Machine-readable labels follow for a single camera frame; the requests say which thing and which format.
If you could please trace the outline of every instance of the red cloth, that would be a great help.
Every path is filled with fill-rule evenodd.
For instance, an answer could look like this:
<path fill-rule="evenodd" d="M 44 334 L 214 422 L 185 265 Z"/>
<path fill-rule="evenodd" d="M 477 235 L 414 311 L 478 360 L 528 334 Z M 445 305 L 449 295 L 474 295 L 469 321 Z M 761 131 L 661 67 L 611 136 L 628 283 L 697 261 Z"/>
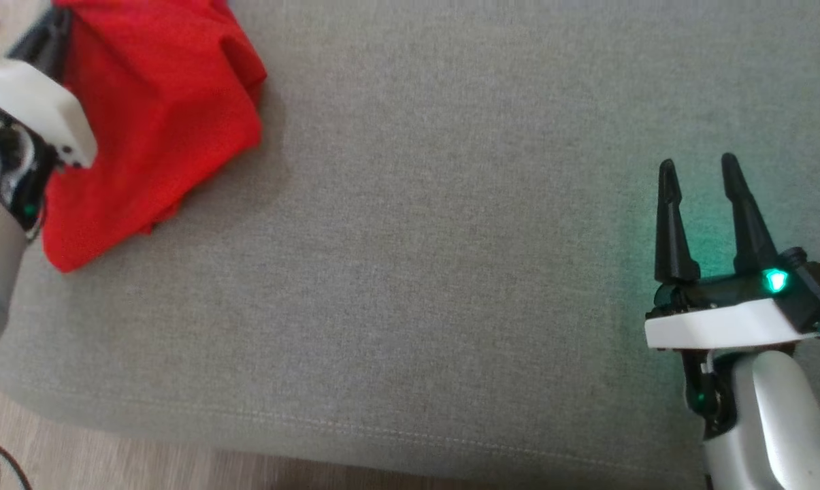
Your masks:
<path fill-rule="evenodd" d="M 99 152 L 48 186 L 44 249 L 77 269 L 176 213 L 180 199 L 261 139 L 266 71 L 226 0 L 54 0 L 74 23 L 65 86 Z"/>

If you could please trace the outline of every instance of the gray couch cushion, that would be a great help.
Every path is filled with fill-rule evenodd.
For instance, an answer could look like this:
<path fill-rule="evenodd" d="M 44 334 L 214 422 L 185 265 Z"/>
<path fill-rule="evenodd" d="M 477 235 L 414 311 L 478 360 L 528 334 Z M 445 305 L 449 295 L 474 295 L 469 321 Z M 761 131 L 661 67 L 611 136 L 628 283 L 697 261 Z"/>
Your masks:
<path fill-rule="evenodd" d="M 124 434 L 702 487 L 679 360 L 642 332 L 657 165 L 704 272 L 734 253 L 724 151 L 820 258 L 820 3 L 545 4 L 233 2 L 261 149 L 86 269 L 33 249 L 0 388 Z M 800 359 L 820 399 L 820 344 Z"/>

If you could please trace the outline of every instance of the cable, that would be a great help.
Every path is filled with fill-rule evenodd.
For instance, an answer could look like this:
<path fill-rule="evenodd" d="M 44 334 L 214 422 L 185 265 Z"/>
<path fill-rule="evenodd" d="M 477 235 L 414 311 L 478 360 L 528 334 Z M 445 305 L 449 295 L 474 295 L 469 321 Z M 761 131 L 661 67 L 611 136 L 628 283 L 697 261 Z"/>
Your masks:
<path fill-rule="evenodd" d="M 14 456 L 11 456 L 11 453 L 9 453 L 2 446 L 0 446 L 0 455 L 2 456 L 2 458 L 5 459 L 5 461 L 7 461 L 7 464 L 10 465 L 12 469 L 14 469 L 15 474 L 17 474 L 17 478 L 20 479 L 20 486 L 22 487 L 22 489 L 31 490 L 31 483 L 29 483 L 29 480 L 26 477 L 26 472 L 23 471 L 23 469 L 20 467 L 20 463 L 18 463 L 17 460 L 14 459 Z"/>

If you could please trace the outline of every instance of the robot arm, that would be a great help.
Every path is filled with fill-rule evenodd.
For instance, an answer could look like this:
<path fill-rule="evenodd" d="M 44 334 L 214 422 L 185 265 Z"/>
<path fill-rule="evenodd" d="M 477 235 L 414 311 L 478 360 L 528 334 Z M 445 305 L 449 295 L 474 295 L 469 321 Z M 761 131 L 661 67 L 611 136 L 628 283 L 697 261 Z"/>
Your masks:
<path fill-rule="evenodd" d="M 659 172 L 650 348 L 683 358 L 685 400 L 703 418 L 708 486 L 820 490 L 820 409 L 796 342 L 820 337 L 820 263 L 778 254 L 733 155 L 721 159 L 733 203 L 734 274 L 702 278 L 679 212 L 673 162 Z"/>
<path fill-rule="evenodd" d="M 90 167 L 97 151 L 80 103 L 61 86 L 70 22 L 68 10 L 49 10 L 0 59 L 0 337 L 50 176 Z"/>

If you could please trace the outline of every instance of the couch seam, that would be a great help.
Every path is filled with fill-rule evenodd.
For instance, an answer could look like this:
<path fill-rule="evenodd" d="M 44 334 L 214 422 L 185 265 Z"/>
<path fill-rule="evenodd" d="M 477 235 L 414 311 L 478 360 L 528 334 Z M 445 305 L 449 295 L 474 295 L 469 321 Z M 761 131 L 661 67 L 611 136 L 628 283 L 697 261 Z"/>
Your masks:
<path fill-rule="evenodd" d="M 230 410 L 217 406 L 205 406 L 205 404 L 199 403 L 174 402 L 152 398 L 116 397 L 105 393 L 87 393 L 87 391 L 60 387 L 59 385 L 51 385 L 51 387 L 47 387 L 42 382 L 35 382 L 33 379 L 20 378 L 19 376 L 12 375 L 0 376 L 0 378 L 17 381 L 30 391 L 40 391 L 40 393 L 64 393 L 96 402 L 101 401 L 101 398 L 105 398 L 110 403 L 126 404 L 127 406 L 154 406 L 159 410 L 166 410 L 166 412 L 188 413 L 191 415 L 209 412 L 211 414 L 224 415 L 234 419 L 251 419 L 251 421 L 270 420 L 277 425 L 326 431 L 331 432 L 331 434 L 342 434 L 350 437 L 381 438 L 381 440 L 394 440 L 411 444 L 425 444 L 425 446 L 442 447 L 450 450 L 461 450 L 462 447 L 465 447 L 465 451 L 466 449 L 471 449 L 476 452 L 493 455 L 499 454 L 505 456 L 525 457 L 528 459 L 534 456 L 552 459 L 565 459 L 585 465 L 606 466 L 607 468 L 614 468 L 624 472 L 645 472 L 645 474 L 662 474 L 679 477 L 685 476 L 681 474 L 681 472 L 643 468 L 643 466 L 639 465 L 614 463 L 601 459 L 583 458 L 581 456 L 573 456 L 572 454 L 554 453 L 537 449 L 528 449 L 525 447 L 506 446 L 506 444 L 466 440 L 466 438 L 449 438 L 445 436 L 423 434 L 422 432 L 398 431 L 395 429 L 385 429 L 382 427 L 373 427 L 369 425 L 344 424 L 341 422 L 323 421 L 322 419 L 305 419 L 300 418 L 300 416 L 292 416 L 275 412 L 263 412 L 262 410 Z M 382 434 L 388 435 L 365 434 L 364 432 L 381 432 Z"/>

